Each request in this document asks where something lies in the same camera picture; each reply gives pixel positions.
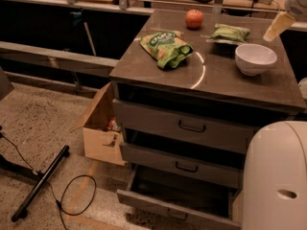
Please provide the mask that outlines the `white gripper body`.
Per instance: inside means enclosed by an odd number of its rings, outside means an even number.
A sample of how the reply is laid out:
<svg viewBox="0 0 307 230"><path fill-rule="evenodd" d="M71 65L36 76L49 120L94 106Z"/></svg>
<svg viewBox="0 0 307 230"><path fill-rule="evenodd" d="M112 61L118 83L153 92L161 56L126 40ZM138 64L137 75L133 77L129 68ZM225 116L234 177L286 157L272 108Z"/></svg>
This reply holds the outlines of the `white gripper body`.
<svg viewBox="0 0 307 230"><path fill-rule="evenodd" d="M285 0L285 16L291 21L296 21L307 15L307 0Z"/></svg>

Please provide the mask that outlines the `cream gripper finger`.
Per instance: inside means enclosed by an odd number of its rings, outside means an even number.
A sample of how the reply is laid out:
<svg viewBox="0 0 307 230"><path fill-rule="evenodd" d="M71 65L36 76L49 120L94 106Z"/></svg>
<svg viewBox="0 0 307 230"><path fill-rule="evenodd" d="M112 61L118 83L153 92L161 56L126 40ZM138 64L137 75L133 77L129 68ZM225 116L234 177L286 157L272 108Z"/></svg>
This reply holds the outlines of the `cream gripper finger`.
<svg viewBox="0 0 307 230"><path fill-rule="evenodd" d="M263 39L273 41L295 23L295 18L286 11L280 12L267 28Z"/></svg>

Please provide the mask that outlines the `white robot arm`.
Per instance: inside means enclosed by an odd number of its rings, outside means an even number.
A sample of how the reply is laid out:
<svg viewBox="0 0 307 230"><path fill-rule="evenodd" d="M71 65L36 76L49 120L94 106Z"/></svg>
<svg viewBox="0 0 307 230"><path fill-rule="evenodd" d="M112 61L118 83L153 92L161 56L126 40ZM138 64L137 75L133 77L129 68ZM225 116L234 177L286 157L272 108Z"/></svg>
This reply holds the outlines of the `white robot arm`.
<svg viewBox="0 0 307 230"><path fill-rule="evenodd" d="M307 122L262 127L249 143L242 230L307 230Z"/></svg>

